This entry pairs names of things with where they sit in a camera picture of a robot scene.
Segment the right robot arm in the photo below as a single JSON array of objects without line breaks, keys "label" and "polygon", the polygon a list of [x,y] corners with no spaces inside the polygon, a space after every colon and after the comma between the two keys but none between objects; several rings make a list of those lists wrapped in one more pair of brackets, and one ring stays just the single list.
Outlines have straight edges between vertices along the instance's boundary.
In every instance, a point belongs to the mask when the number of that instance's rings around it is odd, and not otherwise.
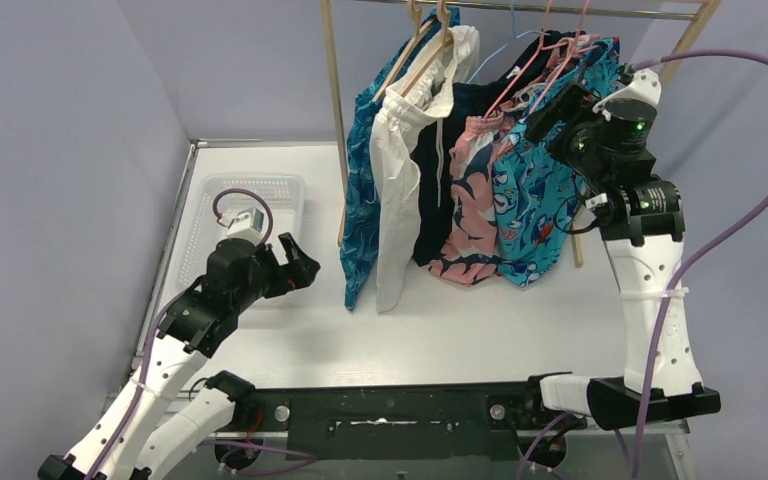
[{"label": "right robot arm", "polygon": [[535,426],[550,425],[562,411],[617,430],[721,408],[719,392],[704,384],[693,358],[685,289],[672,282],[685,222],[678,189],[653,171],[647,139],[656,116],[649,100],[620,91],[602,98],[571,85],[528,119],[527,138],[545,141],[549,156],[584,181],[626,336],[619,377],[541,376],[538,389],[522,400],[524,417]]}]

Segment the light blue shark shorts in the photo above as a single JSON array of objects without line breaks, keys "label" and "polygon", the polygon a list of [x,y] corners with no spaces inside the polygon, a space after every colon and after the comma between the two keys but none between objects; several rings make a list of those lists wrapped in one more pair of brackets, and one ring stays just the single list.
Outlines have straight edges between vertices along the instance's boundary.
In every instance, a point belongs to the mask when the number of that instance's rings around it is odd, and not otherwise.
[{"label": "light blue shark shorts", "polygon": [[557,123],[546,136],[531,141],[526,138],[527,121],[572,84],[582,85],[597,97],[619,88],[620,39],[600,38],[586,49],[553,83],[526,88],[521,112],[501,139],[492,165],[501,257],[497,272],[521,288],[538,281],[557,263],[578,208],[576,195],[583,190],[583,180],[571,168],[552,160],[547,151],[563,124]]}]

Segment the white plastic basket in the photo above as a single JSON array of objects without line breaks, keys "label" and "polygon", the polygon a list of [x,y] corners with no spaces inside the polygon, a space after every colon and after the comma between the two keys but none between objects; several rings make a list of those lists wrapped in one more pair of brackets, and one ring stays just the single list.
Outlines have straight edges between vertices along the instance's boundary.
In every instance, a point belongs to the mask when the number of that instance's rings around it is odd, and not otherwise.
[{"label": "white plastic basket", "polygon": [[286,263],[278,236],[290,233],[301,240],[304,200],[305,183],[296,175],[226,173],[203,179],[186,201],[161,302],[205,273],[208,256],[222,240],[264,240],[277,261]]}]

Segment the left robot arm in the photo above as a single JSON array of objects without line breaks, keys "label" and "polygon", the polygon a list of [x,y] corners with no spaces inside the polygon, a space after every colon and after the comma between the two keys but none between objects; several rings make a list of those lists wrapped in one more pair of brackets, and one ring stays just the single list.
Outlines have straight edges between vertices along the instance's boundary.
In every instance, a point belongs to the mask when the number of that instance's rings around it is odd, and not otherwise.
[{"label": "left robot arm", "polygon": [[185,384],[238,328],[257,300],[310,286],[320,264],[289,233],[279,235],[287,261],[269,244],[220,241],[206,269],[153,320],[140,365],[85,437],[48,456],[40,479],[161,479],[208,436],[255,416],[255,387],[230,372],[209,378],[196,398],[162,419]]}]

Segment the pink plastic hanger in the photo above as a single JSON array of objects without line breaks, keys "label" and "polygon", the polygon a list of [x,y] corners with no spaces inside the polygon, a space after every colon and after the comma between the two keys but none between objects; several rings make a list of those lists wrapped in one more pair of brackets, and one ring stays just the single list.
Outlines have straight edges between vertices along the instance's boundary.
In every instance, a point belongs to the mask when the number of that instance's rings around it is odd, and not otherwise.
[{"label": "pink plastic hanger", "polygon": [[554,69],[551,72],[551,75],[548,77],[548,81],[546,82],[543,89],[540,91],[540,95],[534,100],[532,103],[528,113],[532,114],[534,113],[541,105],[541,102],[546,97],[547,93],[551,90],[552,86],[555,84],[557,79],[564,73],[564,70],[566,69],[567,65],[570,63],[571,59],[575,55],[583,55],[584,53],[591,50],[591,47],[582,47],[582,43],[579,41],[579,38],[581,37],[582,29],[585,25],[586,16],[588,13],[588,10],[591,5],[591,0],[585,0],[582,5],[582,10],[580,14],[580,20],[578,27],[576,28],[575,35],[571,38],[566,38],[566,49],[564,52],[564,55],[561,56],[560,62],[554,67]]}]

